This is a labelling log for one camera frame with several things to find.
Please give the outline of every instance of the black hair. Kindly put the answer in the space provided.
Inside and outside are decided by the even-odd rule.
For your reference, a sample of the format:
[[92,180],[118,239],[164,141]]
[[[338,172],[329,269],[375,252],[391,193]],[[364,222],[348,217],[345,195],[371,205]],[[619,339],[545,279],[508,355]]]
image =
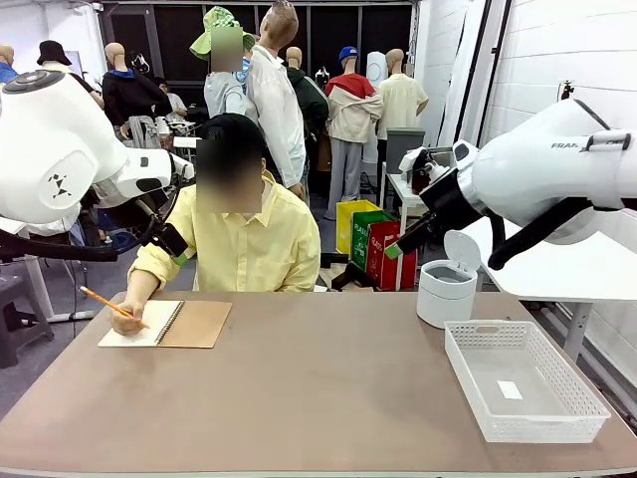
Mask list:
[[261,165],[266,142],[259,127],[235,113],[207,121],[197,141],[197,173],[214,181],[232,180],[247,166]]

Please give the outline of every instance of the chair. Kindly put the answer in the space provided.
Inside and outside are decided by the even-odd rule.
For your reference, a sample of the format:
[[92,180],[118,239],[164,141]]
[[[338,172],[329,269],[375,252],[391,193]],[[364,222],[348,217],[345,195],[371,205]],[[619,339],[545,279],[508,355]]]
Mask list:
[[[33,310],[33,314],[21,315],[27,316],[30,322],[36,324],[10,333],[3,311],[6,306],[21,298],[25,298]],[[0,368],[16,365],[18,348],[41,335],[46,336],[49,341],[52,341],[54,336],[31,287],[18,276],[0,277]]]

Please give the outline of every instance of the shirt collar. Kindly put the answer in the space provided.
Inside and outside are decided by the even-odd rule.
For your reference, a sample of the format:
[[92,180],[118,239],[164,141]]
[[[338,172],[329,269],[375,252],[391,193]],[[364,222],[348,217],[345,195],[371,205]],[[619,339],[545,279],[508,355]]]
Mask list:
[[252,47],[252,50],[253,50],[253,54],[256,51],[256,52],[259,52],[264,57],[266,57],[266,59],[270,63],[272,63],[275,67],[279,67],[283,64],[283,60],[281,58],[273,57],[272,53],[270,53],[270,51],[267,48],[264,48],[261,45],[255,45],[254,47]]
[[[263,205],[261,206],[261,212],[258,212],[253,217],[248,219],[246,223],[249,223],[252,220],[256,220],[256,221],[259,221],[261,224],[263,224],[265,227],[268,227],[268,224],[270,224],[270,218],[272,217],[272,211],[274,210],[274,207],[275,207],[275,199],[276,199],[277,193],[275,188],[275,181],[272,177],[272,174],[266,171],[266,174],[264,174],[262,178],[264,182],[270,183],[270,186],[271,186],[269,188],[270,192],[268,194],[268,197],[264,198],[262,201]],[[230,214],[235,214],[235,213],[223,212],[221,214],[221,217],[226,219]]]

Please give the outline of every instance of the plastic basket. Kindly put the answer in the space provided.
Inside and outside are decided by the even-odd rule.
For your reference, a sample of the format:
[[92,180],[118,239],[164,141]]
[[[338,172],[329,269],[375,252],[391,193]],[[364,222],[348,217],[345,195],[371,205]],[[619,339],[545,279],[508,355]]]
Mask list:
[[535,324],[445,329],[447,356],[487,441],[590,443],[610,416]]

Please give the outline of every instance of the table edge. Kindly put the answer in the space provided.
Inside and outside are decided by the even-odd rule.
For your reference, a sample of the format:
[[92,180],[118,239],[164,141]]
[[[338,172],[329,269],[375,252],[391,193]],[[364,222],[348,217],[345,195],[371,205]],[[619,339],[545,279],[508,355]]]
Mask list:
[[607,470],[564,471],[564,472],[534,472],[534,473],[498,473],[498,472],[434,472],[434,471],[195,471],[195,472],[61,472],[46,470],[23,470],[19,468],[4,468],[0,466],[0,472],[8,474],[45,476],[51,478],[113,478],[114,476],[135,476],[140,478],[484,478],[497,476],[498,478],[572,478],[573,474],[579,477],[596,477],[600,475],[619,475],[633,473],[633,468],[619,468]]

